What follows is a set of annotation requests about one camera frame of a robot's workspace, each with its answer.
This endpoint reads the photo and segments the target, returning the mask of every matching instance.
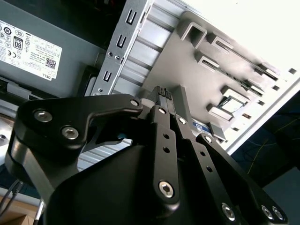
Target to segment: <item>bolt head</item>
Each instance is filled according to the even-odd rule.
[[[33,114],[33,116],[36,120],[38,120],[42,123],[47,123],[52,120],[52,115],[49,112],[43,111],[43,110],[36,111]]]
[[[209,143],[212,143],[212,140],[211,140],[211,138],[210,137],[208,137],[208,136],[204,136],[204,138],[209,142]]]
[[[131,100],[130,100],[130,103],[131,103],[132,105],[134,105],[134,106],[138,106],[138,105],[139,105],[139,103],[138,103],[137,101],[135,101],[134,99],[131,99]]]
[[[186,123],[187,123],[183,118],[179,118],[179,121],[180,121],[182,124],[186,124]]]
[[[267,218],[273,219],[272,213],[264,205],[262,205],[262,211],[263,211],[264,215],[266,215]]]
[[[172,198],[174,195],[174,190],[172,186],[166,182],[166,181],[161,181],[159,184],[159,190],[160,192],[166,197],[166,198]]]
[[[222,203],[222,211],[230,221],[235,220],[235,214],[233,210],[226,203]]]
[[[163,108],[158,109],[162,114],[166,114],[166,111]]]
[[[65,127],[61,130],[61,134],[69,139],[69,140],[74,140],[78,138],[79,133],[74,127]]]
[[[279,212],[279,210],[276,207],[272,207],[273,211],[275,212],[276,216],[280,219],[283,220],[282,214]]]

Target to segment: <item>barcode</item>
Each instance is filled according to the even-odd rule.
[[[55,69],[56,61],[47,58],[46,59],[46,66],[49,67],[49,68],[51,68],[51,69]]]

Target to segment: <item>silver metal frame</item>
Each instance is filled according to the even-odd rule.
[[[154,0],[127,0],[91,95],[111,94]]]

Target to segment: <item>power supply label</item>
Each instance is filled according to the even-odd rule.
[[[62,48],[0,20],[0,60],[51,81]]]

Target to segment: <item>wooden surface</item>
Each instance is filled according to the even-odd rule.
[[[9,199],[5,201],[4,207],[8,203]],[[4,216],[0,219],[0,225],[3,225],[11,220],[16,218],[20,218],[28,215],[31,218],[35,217],[38,208],[33,205],[29,205],[23,202],[14,201],[9,210],[4,214]]]

